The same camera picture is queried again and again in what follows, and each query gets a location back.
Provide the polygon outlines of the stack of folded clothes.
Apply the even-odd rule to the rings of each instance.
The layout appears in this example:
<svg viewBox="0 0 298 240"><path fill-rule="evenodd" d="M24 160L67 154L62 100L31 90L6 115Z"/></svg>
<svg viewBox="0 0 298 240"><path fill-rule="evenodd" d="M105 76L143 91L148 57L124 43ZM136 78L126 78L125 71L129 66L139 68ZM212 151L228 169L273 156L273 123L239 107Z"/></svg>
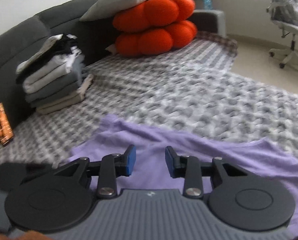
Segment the stack of folded clothes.
<svg viewBox="0 0 298 240"><path fill-rule="evenodd" d="M46 115L82 102L93 75L85 68L77 37L59 34L17 66L16 83L22 85L26 102Z"/></svg>

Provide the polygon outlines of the grey checkered bed quilt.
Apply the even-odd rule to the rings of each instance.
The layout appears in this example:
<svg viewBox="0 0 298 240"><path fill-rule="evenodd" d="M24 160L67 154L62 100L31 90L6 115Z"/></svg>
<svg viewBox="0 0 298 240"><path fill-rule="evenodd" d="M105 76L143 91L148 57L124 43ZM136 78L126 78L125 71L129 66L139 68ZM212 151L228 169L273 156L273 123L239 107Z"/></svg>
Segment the grey checkered bed quilt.
<svg viewBox="0 0 298 240"><path fill-rule="evenodd" d="M93 83L82 102L33 114L14 129L13 141L0 146L0 164L59 165L106 114L215 140L265 137L298 157L298 95L232 73L235 56L234 42L199 36L159 56L106 57L87 67Z"/></svg>

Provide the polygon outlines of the lower orange pumpkin cushion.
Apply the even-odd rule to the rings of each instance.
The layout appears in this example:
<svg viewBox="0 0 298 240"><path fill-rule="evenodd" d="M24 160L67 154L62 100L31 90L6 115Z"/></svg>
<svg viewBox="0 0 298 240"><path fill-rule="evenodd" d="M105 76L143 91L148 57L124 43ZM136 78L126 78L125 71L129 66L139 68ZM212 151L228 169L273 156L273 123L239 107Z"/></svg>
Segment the lower orange pumpkin cushion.
<svg viewBox="0 0 298 240"><path fill-rule="evenodd" d="M159 55L187 46L197 33L196 25L184 20L162 28L148 29L142 33L123 33L116 39L115 48L123 57Z"/></svg>

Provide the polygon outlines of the orange pumpkin cushion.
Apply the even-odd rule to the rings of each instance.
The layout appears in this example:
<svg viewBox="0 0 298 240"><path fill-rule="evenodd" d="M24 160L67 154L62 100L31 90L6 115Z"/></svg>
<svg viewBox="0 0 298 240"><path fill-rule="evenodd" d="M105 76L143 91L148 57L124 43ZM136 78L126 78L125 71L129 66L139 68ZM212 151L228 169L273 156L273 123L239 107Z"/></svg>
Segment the orange pumpkin cushion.
<svg viewBox="0 0 298 240"><path fill-rule="evenodd" d="M196 25L184 20L162 28L148 29L142 33L123 33L116 39L115 48L123 57L159 55L187 46L197 33Z"/></svg>
<svg viewBox="0 0 298 240"><path fill-rule="evenodd" d="M195 7L193 0L147 0L118 12L112 25L125 33L138 33L187 20L193 14Z"/></svg>

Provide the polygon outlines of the white office chair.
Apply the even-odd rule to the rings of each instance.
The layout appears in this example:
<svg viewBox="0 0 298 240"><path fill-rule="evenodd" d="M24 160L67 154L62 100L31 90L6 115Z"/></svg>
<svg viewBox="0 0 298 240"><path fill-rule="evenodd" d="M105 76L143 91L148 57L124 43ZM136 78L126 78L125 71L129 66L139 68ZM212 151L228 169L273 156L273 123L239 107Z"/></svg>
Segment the white office chair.
<svg viewBox="0 0 298 240"><path fill-rule="evenodd" d="M270 5L266 8L266 12L270 14L270 21L281 30L281 37L285 38L288 35L292 35L291 45L288 49L275 49L269 50L269 56L283 56L284 59L279 63L279 67L283 69L286 65L298 65L298 52L295 51L296 37L298 36L298 26L288 24L273 19L274 9L280 6L281 3L275 0L270 0Z"/></svg>

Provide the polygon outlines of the upper orange pumpkin cushion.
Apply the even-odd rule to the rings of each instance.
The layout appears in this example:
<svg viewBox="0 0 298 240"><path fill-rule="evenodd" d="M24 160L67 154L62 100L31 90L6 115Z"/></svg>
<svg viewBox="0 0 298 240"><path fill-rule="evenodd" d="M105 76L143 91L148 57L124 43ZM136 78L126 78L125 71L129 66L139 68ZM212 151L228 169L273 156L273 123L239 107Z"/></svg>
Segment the upper orange pumpkin cushion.
<svg viewBox="0 0 298 240"><path fill-rule="evenodd" d="M112 25L125 33L138 33L187 20L193 14L195 7L193 0L147 0L118 12Z"/></svg>

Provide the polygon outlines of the backpack on chair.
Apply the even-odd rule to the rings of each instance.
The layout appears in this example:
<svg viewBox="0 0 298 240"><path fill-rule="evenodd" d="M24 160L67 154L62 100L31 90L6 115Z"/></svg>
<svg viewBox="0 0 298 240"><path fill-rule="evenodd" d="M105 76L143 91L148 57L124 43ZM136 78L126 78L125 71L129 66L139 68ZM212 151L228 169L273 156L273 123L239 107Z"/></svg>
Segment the backpack on chair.
<svg viewBox="0 0 298 240"><path fill-rule="evenodd" d="M281 3L274 9L273 19L298 26L298 2L297 0L275 0Z"/></svg>

